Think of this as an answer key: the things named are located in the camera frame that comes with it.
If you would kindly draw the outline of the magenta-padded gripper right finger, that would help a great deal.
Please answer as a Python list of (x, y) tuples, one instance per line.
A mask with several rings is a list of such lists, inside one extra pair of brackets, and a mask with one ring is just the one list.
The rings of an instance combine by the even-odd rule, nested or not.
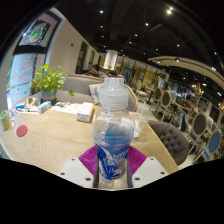
[(129, 188), (140, 188), (168, 175), (155, 157), (146, 157), (130, 146), (127, 156), (127, 184)]

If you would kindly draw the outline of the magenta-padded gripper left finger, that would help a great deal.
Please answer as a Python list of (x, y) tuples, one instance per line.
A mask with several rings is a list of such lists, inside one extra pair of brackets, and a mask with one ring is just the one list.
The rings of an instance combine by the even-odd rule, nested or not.
[(69, 159), (58, 176), (84, 188), (97, 188), (99, 173), (96, 148), (91, 147), (78, 158)]

